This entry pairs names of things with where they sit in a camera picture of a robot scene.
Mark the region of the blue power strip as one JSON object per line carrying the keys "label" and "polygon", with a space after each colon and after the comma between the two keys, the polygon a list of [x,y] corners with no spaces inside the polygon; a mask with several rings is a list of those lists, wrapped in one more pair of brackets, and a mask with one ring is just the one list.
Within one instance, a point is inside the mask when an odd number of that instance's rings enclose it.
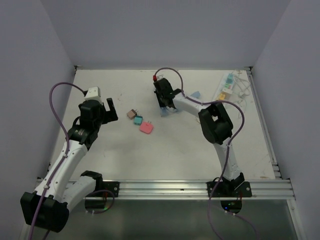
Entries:
{"label": "blue power strip", "polygon": [[188,95],[190,99],[187,99],[182,96],[181,93],[179,93],[174,99],[173,99],[173,106],[165,105],[164,102],[161,100],[158,101],[160,108],[162,109],[162,115],[165,116],[165,111],[168,111],[168,108],[175,109],[176,112],[187,112],[195,117],[199,116],[199,112],[202,109],[205,109],[204,105],[201,105],[198,101],[198,98],[201,96],[199,91],[194,92],[191,95]]}

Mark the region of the brown USB charger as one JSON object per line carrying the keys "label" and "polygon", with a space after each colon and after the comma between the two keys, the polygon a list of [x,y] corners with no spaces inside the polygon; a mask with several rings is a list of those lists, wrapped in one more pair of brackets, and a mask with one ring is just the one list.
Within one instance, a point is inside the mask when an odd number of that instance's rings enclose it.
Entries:
{"label": "brown USB charger", "polygon": [[133,119],[138,115],[138,113],[137,113],[136,110],[131,109],[131,110],[129,110],[129,111],[127,112],[126,115],[127,115],[127,117],[128,117],[130,120],[133,120]]}

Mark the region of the teal USB charger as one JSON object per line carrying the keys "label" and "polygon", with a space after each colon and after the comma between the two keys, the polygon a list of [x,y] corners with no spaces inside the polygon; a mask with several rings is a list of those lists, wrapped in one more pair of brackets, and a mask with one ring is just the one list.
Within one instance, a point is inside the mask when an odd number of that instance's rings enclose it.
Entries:
{"label": "teal USB charger", "polygon": [[143,117],[140,115],[135,116],[133,119],[134,125],[140,126],[142,124],[142,122],[143,122]]}

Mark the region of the pink plug adapter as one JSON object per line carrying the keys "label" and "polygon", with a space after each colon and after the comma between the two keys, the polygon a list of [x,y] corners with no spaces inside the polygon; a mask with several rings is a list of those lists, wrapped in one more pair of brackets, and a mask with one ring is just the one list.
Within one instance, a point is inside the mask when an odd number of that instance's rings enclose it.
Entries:
{"label": "pink plug adapter", "polygon": [[139,127],[139,130],[142,133],[147,134],[147,135],[149,135],[153,131],[153,129],[154,129],[154,126],[150,121],[143,121]]}

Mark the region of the yellow USB charger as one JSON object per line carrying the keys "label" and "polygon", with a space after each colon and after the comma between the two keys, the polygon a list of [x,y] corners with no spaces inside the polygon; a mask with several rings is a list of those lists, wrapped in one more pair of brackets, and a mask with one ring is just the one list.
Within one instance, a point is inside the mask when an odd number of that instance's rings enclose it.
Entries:
{"label": "yellow USB charger", "polygon": [[218,96],[218,100],[225,100],[226,98],[226,95],[224,93],[220,93],[219,96]]}

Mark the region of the white power strip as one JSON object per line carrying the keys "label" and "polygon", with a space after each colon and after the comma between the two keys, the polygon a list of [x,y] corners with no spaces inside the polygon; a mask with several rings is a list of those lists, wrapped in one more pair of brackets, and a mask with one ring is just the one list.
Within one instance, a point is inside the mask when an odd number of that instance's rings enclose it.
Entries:
{"label": "white power strip", "polygon": [[225,73],[222,76],[222,78],[221,78],[221,80],[219,82],[219,85],[218,85],[218,87],[217,87],[217,89],[216,89],[216,91],[215,91],[215,93],[213,95],[213,100],[218,100],[218,97],[219,97],[220,93],[224,93],[226,95],[226,97],[225,97],[226,101],[228,101],[231,98],[231,96],[232,96],[232,94],[234,92],[233,89],[234,89],[234,86],[235,86],[235,80],[233,80],[233,84],[227,84],[226,83],[226,79],[228,77],[228,74],[229,73]]}

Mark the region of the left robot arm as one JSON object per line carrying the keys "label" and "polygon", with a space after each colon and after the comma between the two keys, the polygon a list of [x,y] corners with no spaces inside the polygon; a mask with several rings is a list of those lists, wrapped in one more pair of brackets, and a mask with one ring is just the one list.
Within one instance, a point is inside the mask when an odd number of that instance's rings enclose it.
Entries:
{"label": "left robot arm", "polygon": [[103,183],[102,174],[86,170],[70,187],[69,180],[76,167],[98,137],[102,125],[118,120],[111,98],[109,110],[95,99],[87,99],[78,107],[80,116],[67,132],[57,161],[33,192],[25,192],[20,204],[25,223],[51,232],[60,232],[73,208],[87,196],[116,197]]}

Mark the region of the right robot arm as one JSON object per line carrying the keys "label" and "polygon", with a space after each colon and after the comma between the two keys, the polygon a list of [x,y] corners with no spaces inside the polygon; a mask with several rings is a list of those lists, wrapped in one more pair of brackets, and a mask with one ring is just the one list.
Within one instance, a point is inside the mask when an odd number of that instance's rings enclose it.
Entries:
{"label": "right robot arm", "polygon": [[169,107],[187,112],[198,118],[204,138],[217,153],[221,176],[206,183],[210,198],[250,198],[253,196],[250,183],[238,166],[233,150],[234,125],[224,107],[226,100],[201,103],[196,98],[184,95],[179,88],[173,89],[166,78],[153,77],[155,95],[160,107]]}

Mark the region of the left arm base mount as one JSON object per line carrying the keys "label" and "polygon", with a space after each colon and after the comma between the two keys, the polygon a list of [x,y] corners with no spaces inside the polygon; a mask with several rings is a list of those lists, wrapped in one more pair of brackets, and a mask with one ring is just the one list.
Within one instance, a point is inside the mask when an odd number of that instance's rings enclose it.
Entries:
{"label": "left arm base mount", "polygon": [[[120,190],[120,182],[119,181],[103,181],[102,190],[108,190],[113,193],[114,197],[117,198],[119,196]],[[103,198],[112,198],[110,193],[103,192],[100,193],[100,196]]]}

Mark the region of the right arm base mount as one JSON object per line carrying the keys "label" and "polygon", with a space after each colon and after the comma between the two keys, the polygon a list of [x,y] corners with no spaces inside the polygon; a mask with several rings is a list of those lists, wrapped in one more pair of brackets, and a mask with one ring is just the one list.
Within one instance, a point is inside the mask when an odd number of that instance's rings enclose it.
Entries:
{"label": "right arm base mount", "polygon": [[214,180],[206,182],[206,190],[208,197],[211,198],[250,198],[253,196],[251,185],[245,181],[243,173],[231,181],[224,177],[219,180],[216,177]]}

